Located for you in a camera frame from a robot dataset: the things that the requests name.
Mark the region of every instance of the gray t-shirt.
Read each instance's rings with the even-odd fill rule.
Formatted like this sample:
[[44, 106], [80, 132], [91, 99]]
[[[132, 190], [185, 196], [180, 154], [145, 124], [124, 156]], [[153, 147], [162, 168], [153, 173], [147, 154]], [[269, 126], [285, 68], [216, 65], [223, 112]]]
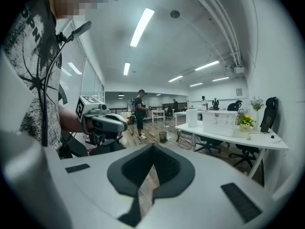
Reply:
[[[30, 0], [17, 16], [3, 43], [4, 53], [12, 68], [35, 96], [20, 130], [40, 142], [44, 79], [59, 51], [55, 27], [56, 20], [50, 10], [49, 0]], [[61, 146], [58, 114], [60, 76], [61, 56], [53, 67], [47, 89], [48, 146], [55, 149]]]

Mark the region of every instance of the person's arm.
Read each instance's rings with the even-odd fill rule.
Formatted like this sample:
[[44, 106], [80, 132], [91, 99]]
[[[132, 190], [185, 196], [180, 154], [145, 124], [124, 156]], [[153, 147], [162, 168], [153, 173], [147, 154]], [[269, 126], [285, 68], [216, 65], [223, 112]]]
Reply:
[[145, 111], [147, 110], [146, 108], [143, 108], [143, 107], [141, 106], [141, 104], [138, 104], [138, 109], [139, 109], [139, 110], [145, 110]]
[[[76, 133], [82, 132], [81, 123], [76, 113], [66, 110], [61, 105], [58, 105], [58, 113], [62, 130]], [[88, 131], [94, 128], [91, 120], [87, 121], [86, 127]]]

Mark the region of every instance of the black shorts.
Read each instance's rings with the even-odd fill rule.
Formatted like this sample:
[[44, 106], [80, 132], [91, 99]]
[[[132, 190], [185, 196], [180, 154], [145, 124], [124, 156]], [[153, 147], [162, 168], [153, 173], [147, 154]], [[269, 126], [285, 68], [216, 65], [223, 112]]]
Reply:
[[137, 129], [143, 130], [143, 118], [137, 118]]

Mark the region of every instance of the black rubber pad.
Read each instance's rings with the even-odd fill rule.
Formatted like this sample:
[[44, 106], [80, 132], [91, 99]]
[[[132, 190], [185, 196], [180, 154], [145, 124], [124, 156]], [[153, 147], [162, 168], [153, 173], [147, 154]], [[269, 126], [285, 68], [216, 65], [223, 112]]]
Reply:
[[245, 223], [259, 216], [262, 211], [249, 199], [249, 197], [235, 184], [229, 183], [221, 186], [224, 193], [243, 218]]
[[90, 166], [88, 164], [81, 164], [79, 166], [67, 167], [66, 171], [67, 171], [67, 173], [72, 173], [72, 172], [84, 170], [84, 169], [87, 169], [87, 168], [90, 168]]

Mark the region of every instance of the black cap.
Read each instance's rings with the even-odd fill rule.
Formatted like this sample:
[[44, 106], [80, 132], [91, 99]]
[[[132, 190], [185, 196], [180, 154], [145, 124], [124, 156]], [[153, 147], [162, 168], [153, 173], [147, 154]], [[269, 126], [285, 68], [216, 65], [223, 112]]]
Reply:
[[144, 93], [146, 95], [146, 93], [143, 89], [141, 89], [138, 93]]

